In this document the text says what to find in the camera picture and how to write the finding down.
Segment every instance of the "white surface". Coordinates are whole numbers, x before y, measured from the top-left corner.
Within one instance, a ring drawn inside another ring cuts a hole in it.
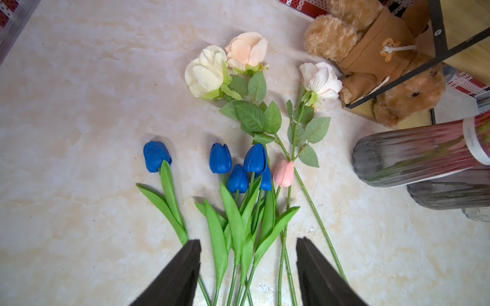
[[[184,69],[208,45],[260,32],[269,41],[266,101],[278,103],[285,121],[299,65],[312,60],[302,42],[310,21],[275,0],[41,1],[0,66],[0,305],[125,306],[154,279],[180,248],[134,186],[159,186],[142,153],[155,135],[172,154],[177,197],[189,236],[201,239],[211,292],[209,233],[193,197],[222,208],[211,145],[227,143],[240,161],[251,138],[215,103],[191,95]],[[372,306],[488,305],[490,224],[422,208],[405,187],[361,182],[352,147],[386,129],[340,106],[320,115],[332,117],[314,145],[321,168],[298,164],[298,171],[349,284]],[[275,164],[281,151],[269,151]],[[298,236],[332,262],[297,184],[293,204],[301,206],[289,227],[294,272]],[[257,306],[275,304],[278,262],[277,242],[256,271]],[[300,296],[296,274],[295,284]],[[286,274],[283,291],[290,305]],[[204,305],[199,290],[195,305]]]

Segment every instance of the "cream rose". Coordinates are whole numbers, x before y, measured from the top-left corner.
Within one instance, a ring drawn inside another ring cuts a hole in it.
[[[218,46],[209,46],[185,69],[185,81],[196,97],[213,99],[220,94],[226,53]]]
[[[225,48],[228,53],[228,66],[241,71],[256,67],[264,60],[267,40],[259,33],[247,32],[235,37]]]

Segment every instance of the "vase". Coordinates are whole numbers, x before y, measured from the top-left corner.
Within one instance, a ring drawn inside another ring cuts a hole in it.
[[[490,166],[407,185],[411,197],[434,210],[490,206]]]
[[[361,180],[394,187],[490,165],[490,112],[360,139],[352,164]]]

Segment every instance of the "black metal bar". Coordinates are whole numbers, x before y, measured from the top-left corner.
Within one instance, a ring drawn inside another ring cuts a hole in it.
[[[192,306],[199,278],[199,240],[189,240],[131,306]]]
[[[363,104],[364,102],[367,102],[373,98],[376,98],[377,96],[384,93],[385,91],[395,87],[396,85],[399,85],[399,84],[405,82],[406,80],[410,79],[411,77],[416,76],[417,74],[421,73],[422,71],[425,71],[426,69],[431,68],[432,66],[450,58],[451,56],[453,56],[453,55],[463,51],[464,49],[484,40],[485,38],[487,38],[489,36],[490,36],[490,27],[481,31],[480,33],[476,34],[475,36],[471,37],[467,41],[460,43],[459,45],[455,46],[454,48],[449,49],[447,52],[436,56],[434,59],[428,61],[427,63],[421,65],[420,67],[415,68],[414,70],[410,71],[409,73],[407,73],[405,75],[402,75],[398,79],[396,79],[393,82],[389,83],[388,85],[383,86],[382,88],[376,90],[372,94],[368,94],[367,96],[365,96],[364,98],[360,99],[357,102],[354,102],[352,104],[347,104],[346,107],[348,109],[353,109],[354,107],[359,106],[359,105]]]
[[[296,241],[304,306],[367,306],[307,238]]]
[[[446,30],[440,0],[429,0],[429,10],[434,47],[436,49],[436,56],[439,56],[447,52]]]

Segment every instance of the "plush toy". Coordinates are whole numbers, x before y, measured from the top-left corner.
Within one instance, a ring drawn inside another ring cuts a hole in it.
[[[332,15],[318,16],[305,33],[312,55],[337,63],[346,74],[341,100],[350,104],[431,59],[415,51],[415,37],[430,20],[427,0],[417,0],[398,18],[378,0],[327,0]],[[442,66],[414,76],[376,98],[374,116],[394,126],[433,108],[445,90]]]

